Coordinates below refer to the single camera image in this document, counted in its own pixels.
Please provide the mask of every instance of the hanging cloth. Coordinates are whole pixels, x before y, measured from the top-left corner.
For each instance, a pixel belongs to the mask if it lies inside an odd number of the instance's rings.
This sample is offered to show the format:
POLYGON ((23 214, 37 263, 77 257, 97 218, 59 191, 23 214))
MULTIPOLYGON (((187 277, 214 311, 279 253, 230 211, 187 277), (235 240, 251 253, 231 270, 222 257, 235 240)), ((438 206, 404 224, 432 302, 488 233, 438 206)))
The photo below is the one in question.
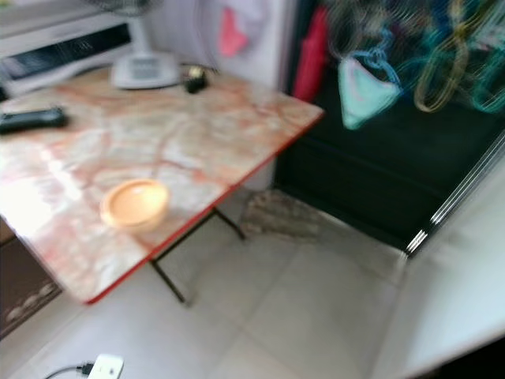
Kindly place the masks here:
POLYGON ((219 1, 223 6, 219 50, 232 57, 259 39, 267 20, 267 0, 219 1))
POLYGON ((312 16, 309 34, 304 39, 293 96, 304 101, 312 101, 323 80, 327 47, 327 11, 319 6, 312 16))
POLYGON ((342 121, 351 130, 392 106, 402 92, 397 84, 374 77, 355 58, 340 62, 339 91, 342 121))
POLYGON ((387 62, 386 51, 392 44, 392 34, 382 31, 383 40, 369 51, 355 51, 339 65, 339 92, 342 122, 347 129, 359 129, 363 123, 395 104, 402 90, 400 79, 387 62), (374 77, 357 58, 366 65, 386 72, 389 81, 374 77))

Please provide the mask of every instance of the light blue cloth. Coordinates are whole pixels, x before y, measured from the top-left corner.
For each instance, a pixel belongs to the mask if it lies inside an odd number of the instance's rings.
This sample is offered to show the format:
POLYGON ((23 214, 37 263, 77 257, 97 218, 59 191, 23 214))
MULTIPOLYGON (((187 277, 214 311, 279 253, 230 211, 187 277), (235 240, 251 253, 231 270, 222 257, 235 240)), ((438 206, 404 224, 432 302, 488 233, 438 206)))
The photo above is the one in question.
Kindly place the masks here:
POLYGON ((351 130, 392 106, 402 92, 398 85, 374 77, 354 58, 340 62, 339 91, 342 121, 351 130))

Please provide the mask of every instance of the remote control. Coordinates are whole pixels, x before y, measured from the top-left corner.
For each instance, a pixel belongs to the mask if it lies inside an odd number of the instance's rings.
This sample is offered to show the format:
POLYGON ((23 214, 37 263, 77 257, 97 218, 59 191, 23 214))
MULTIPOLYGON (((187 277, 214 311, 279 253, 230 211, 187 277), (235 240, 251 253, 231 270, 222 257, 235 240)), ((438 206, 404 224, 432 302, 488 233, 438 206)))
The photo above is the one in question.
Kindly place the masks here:
POLYGON ((68 118, 63 109, 54 107, 45 111, 0 114, 0 135, 38 128, 66 126, 68 118))

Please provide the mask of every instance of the electric fan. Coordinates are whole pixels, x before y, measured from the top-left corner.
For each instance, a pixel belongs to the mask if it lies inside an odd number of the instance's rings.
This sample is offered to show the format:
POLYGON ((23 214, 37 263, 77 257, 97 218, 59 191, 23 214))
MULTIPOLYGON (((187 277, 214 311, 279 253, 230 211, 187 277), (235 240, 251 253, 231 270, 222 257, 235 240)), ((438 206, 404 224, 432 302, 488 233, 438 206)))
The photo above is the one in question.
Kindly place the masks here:
POLYGON ((177 60, 172 54, 152 50, 142 21, 142 16, 159 0, 85 1, 107 12, 128 18, 133 53, 119 58, 114 63, 111 81, 115 87, 159 88, 179 83, 180 71, 177 60))

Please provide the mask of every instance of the floor mat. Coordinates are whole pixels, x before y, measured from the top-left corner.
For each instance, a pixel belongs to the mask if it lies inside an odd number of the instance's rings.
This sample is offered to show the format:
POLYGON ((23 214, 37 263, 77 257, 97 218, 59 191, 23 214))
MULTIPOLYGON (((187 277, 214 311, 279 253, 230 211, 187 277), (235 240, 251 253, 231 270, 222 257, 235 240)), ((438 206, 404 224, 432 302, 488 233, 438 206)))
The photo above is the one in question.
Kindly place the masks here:
POLYGON ((254 194, 245 207, 242 230, 249 236, 274 234, 298 241, 314 241, 320 233, 317 210, 277 189, 254 194))

